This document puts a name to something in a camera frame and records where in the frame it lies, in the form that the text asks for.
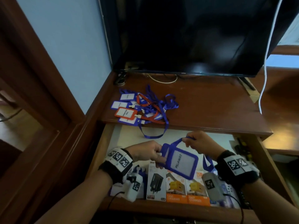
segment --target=hand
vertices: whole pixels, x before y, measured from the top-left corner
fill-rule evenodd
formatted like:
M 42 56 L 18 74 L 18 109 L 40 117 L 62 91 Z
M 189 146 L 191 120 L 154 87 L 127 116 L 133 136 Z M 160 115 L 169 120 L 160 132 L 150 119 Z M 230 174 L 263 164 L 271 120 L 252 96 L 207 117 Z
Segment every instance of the hand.
M 136 145 L 132 145 L 130 147 L 125 148 L 131 156 L 133 157 L 133 162 L 139 161 L 139 160 L 152 160 L 156 162 L 156 167 L 159 167 L 159 163 L 165 163 L 166 158 L 162 157 L 157 154 L 157 152 L 160 152 L 162 148 L 162 145 L 159 145 L 155 141 L 148 141 L 139 143 Z
M 211 157 L 212 160 L 217 161 L 218 156 L 225 151 L 223 147 L 217 144 L 211 137 L 209 137 L 203 131 L 193 131 L 187 134 L 190 138 L 183 138 L 182 141 L 186 144 L 186 147 L 191 146 L 192 149 L 195 149 L 199 154 L 205 154 Z

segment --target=blue wall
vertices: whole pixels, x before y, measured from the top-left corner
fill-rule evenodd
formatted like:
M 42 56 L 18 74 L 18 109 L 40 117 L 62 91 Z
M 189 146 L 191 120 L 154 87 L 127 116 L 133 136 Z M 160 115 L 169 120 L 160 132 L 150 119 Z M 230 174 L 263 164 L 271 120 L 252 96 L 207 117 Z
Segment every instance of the blue wall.
M 273 54 L 268 57 L 266 65 L 270 67 L 299 68 L 299 56 Z
M 17 0 L 84 113 L 111 71 L 97 0 Z

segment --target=drawer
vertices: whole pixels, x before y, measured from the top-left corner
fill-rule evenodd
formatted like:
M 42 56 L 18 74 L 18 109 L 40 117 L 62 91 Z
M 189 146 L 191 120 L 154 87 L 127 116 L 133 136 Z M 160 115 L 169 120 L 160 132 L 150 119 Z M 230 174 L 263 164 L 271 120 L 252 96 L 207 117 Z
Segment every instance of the drawer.
M 158 135 L 162 129 L 144 128 L 150 135 Z M 160 144 L 172 143 L 186 135 L 186 131 L 168 130 L 166 134 L 156 141 Z M 268 151 L 263 146 L 261 140 L 255 135 L 230 135 L 230 134 L 209 134 L 218 144 L 228 150 L 236 144 L 234 136 L 241 137 L 247 143 L 252 159 L 259 168 L 263 179 L 272 189 L 278 192 L 286 200 L 294 204 L 289 189 L 286 186 L 280 172 L 273 162 Z M 106 124 L 102 136 L 99 140 L 95 155 L 92 159 L 86 178 L 97 171 L 99 165 L 103 162 L 107 151 L 116 146 L 127 147 L 133 144 L 147 141 L 140 132 L 139 128 Z M 140 166 L 147 166 L 148 161 L 139 163 Z M 99 210 L 106 210 L 112 197 L 107 196 L 101 203 Z M 149 215 L 167 216 L 170 218 L 181 217 L 188 220 L 194 219 L 202 222 L 212 223 L 236 223 L 241 221 L 240 209 L 205 207 L 190 204 L 165 203 L 159 201 L 136 200 L 131 203 L 123 198 L 115 198 L 110 205 L 110 210 L 128 211 L 144 213 Z M 244 223 L 260 223 L 253 210 L 244 209 Z

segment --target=right hand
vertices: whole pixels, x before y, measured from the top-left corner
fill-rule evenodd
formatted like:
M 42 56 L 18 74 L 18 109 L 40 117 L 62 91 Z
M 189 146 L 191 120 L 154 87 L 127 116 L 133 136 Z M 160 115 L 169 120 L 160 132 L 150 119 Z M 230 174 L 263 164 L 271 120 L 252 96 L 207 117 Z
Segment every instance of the right hand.
M 199 154 L 205 154 L 211 157 L 212 160 L 217 161 L 218 156 L 225 151 L 223 147 L 217 144 L 210 136 L 203 131 L 193 131 L 187 134 L 190 138 L 183 138 L 182 141 L 186 144 L 186 147 L 191 146 Z

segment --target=black charger image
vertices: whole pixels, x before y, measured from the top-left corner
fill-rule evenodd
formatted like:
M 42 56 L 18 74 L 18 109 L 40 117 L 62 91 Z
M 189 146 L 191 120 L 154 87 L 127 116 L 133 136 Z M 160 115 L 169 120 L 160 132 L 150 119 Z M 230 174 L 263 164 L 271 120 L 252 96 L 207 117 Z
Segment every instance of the black charger image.
M 159 192 L 161 190 L 161 185 L 162 185 L 163 177 L 159 174 L 154 174 L 152 177 L 152 181 L 150 183 L 150 190 L 153 192 Z

